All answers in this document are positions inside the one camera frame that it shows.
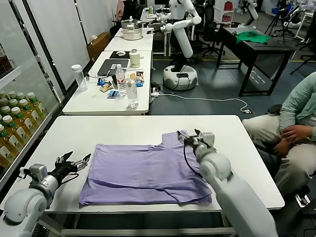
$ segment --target purple cloth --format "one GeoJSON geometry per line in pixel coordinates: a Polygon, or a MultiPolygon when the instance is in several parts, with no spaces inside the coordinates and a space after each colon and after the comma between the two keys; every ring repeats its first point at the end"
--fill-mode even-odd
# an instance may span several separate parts
{"type": "MultiPolygon", "coordinates": [[[[193,149],[186,155],[199,172],[193,149]]],[[[210,202],[211,191],[185,163],[176,132],[157,146],[98,144],[79,197],[81,205],[210,202]]]]}

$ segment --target beige pants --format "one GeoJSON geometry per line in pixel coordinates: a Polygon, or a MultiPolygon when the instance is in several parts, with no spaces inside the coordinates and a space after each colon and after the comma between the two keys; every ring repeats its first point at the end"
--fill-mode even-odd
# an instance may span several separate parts
{"type": "MultiPolygon", "coordinates": [[[[278,143],[281,140],[279,132],[280,116],[263,115],[245,119],[242,124],[253,141],[278,143]]],[[[306,185],[316,170],[316,143],[306,140],[295,145],[287,154],[275,181],[282,195],[290,194],[306,185]]]]}

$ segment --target laptop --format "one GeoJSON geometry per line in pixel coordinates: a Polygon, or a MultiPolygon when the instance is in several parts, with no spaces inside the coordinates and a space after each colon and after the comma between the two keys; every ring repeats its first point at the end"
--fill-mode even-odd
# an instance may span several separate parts
{"type": "Polygon", "coordinates": [[[106,59],[98,71],[99,77],[114,76],[117,71],[117,64],[121,64],[123,69],[127,68],[128,59],[106,59]]]}

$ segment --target white table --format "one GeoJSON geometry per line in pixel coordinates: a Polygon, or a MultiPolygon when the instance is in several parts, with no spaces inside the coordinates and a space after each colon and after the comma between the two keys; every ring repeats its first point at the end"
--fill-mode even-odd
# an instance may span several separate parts
{"type": "MultiPolygon", "coordinates": [[[[54,168],[55,159],[74,151],[69,160],[78,160],[94,153],[96,144],[152,144],[161,143],[163,133],[185,129],[189,134],[194,128],[215,135],[215,148],[226,155],[234,171],[246,180],[267,209],[280,209],[284,201],[268,173],[256,148],[237,116],[61,116],[49,129],[29,159],[26,167],[35,163],[54,168]]],[[[150,213],[150,212],[220,212],[221,207],[212,193],[210,205],[176,204],[154,205],[91,205],[79,207],[79,195],[89,172],[89,165],[79,172],[79,177],[57,190],[54,201],[46,213],[109,214],[109,213],[150,213]]],[[[17,190],[27,188],[30,178],[15,182],[2,202],[17,190]]],[[[45,216],[44,224],[55,233],[67,236],[82,234],[80,230],[60,230],[58,225],[45,216]]],[[[201,229],[210,233],[233,233],[233,228],[201,229]]]]}
{"type": "MultiPolygon", "coordinates": [[[[151,31],[151,30],[153,30],[153,28],[151,28],[151,27],[148,27],[148,28],[142,28],[142,33],[143,33],[143,36],[147,36],[147,35],[148,35],[148,34],[147,34],[147,32],[148,32],[148,31],[151,31]]],[[[118,30],[118,32],[116,33],[116,35],[115,35],[114,37],[120,37],[120,38],[122,38],[122,37],[123,37],[123,31],[122,31],[122,28],[120,28],[120,29],[118,30]]]]}
{"type": "Polygon", "coordinates": [[[304,37],[301,37],[301,36],[299,36],[298,34],[299,34],[299,32],[301,31],[301,29],[302,29],[302,26],[303,26],[303,24],[304,24],[304,22],[305,22],[306,17],[313,18],[313,14],[314,14],[314,13],[312,13],[312,12],[305,12],[305,13],[304,13],[304,16],[303,16],[303,18],[302,18],[302,20],[301,20],[301,25],[300,25],[300,27],[298,28],[298,30],[297,30],[297,32],[296,32],[295,38],[299,38],[299,39],[301,39],[301,40],[304,40],[304,39],[305,39],[304,37]]]}
{"type": "Polygon", "coordinates": [[[111,42],[106,46],[104,51],[131,51],[137,49],[139,51],[152,51],[154,35],[143,35],[142,39],[126,40],[120,37],[114,37],[111,42]]]}
{"type": "MultiPolygon", "coordinates": [[[[96,77],[99,69],[105,59],[111,56],[111,51],[102,52],[97,61],[92,66],[89,75],[96,77]]],[[[143,59],[140,60],[139,69],[128,68],[126,75],[130,74],[128,70],[143,71],[144,85],[137,88],[138,107],[131,109],[128,107],[127,96],[117,97],[116,99],[107,99],[108,92],[103,93],[97,86],[98,79],[90,78],[87,81],[88,90],[79,91],[78,89],[72,95],[63,109],[66,115],[142,115],[148,112],[150,99],[150,73],[151,73],[151,52],[140,51],[143,59]]]]}

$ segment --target small box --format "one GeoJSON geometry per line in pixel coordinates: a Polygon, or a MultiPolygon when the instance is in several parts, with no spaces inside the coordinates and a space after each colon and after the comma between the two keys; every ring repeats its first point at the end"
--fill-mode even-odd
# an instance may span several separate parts
{"type": "Polygon", "coordinates": [[[97,60],[105,47],[110,43],[111,39],[112,36],[110,32],[103,32],[87,46],[88,54],[92,63],[97,60]]]}

